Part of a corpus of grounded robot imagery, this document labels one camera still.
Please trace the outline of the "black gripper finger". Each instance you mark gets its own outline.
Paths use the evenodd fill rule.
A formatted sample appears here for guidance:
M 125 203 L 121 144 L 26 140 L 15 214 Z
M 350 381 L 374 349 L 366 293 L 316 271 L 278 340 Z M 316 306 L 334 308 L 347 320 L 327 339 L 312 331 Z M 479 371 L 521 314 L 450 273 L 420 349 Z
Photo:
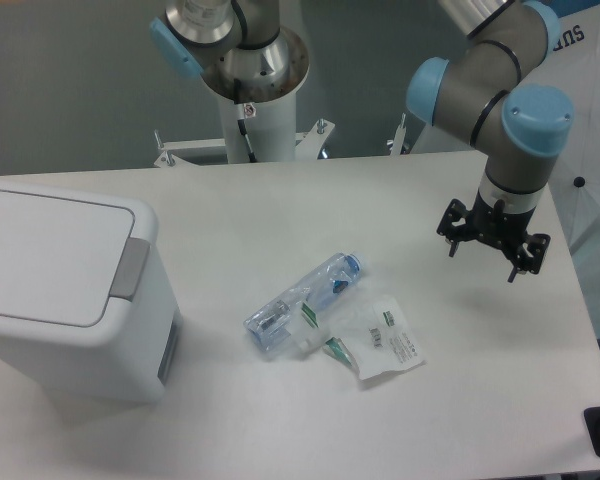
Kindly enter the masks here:
M 449 244 L 449 256 L 454 257 L 460 244 L 467 240 L 468 209 L 458 199 L 452 199 L 447 206 L 436 233 Z
M 505 243 L 505 257 L 511 262 L 512 270 L 507 279 L 513 283 L 518 275 L 537 275 L 543 265 L 545 254 L 551 243 L 551 236 L 544 233 L 525 232 L 520 238 Z

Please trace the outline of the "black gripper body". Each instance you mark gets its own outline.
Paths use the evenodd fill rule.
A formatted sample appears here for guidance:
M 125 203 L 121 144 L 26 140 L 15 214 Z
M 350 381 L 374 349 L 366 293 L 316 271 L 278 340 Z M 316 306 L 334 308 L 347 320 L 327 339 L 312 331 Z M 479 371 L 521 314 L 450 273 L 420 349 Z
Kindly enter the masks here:
M 527 227 L 534 209 L 507 213 L 489 205 L 481 193 L 476 194 L 472 209 L 461 228 L 462 241 L 478 241 L 505 253 L 516 253 L 527 238 Z

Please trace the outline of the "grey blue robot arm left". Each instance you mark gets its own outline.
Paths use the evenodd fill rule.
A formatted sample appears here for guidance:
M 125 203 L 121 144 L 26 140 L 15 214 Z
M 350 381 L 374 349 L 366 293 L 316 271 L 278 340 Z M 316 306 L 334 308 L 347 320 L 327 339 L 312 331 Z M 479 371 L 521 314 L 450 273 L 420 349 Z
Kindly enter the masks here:
M 296 138 L 295 94 L 309 67 L 302 40 L 276 1 L 171 1 L 150 37 L 181 76 L 215 94 L 232 163 L 314 157 Z M 501 251 L 514 275 L 538 273 L 550 238 L 527 227 L 563 150 L 573 107 L 558 89 L 529 84 L 558 41 L 559 20 L 538 1 L 446 1 L 471 42 L 458 63 L 434 57 L 413 75 L 408 111 L 487 156 L 475 202 L 452 201 L 438 233 L 452 248 Z

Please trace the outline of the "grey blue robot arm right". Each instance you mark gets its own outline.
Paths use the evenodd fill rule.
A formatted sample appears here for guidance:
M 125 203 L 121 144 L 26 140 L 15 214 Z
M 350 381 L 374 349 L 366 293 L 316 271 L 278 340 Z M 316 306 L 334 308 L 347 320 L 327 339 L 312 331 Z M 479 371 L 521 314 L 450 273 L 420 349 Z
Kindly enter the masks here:
M 528 225 L 574 122 L 569 97 L 525 83 L 561 33 L 540 1 L 444 1 L 471 45 L 457 62 L 434 57 L 413 75 L 410 113 L 487 157 L 471 207 L 452 200 L 437 228 L 452 251 L 478 241 L 501 251 L 516 272 L 539 271 L 550 244 Z

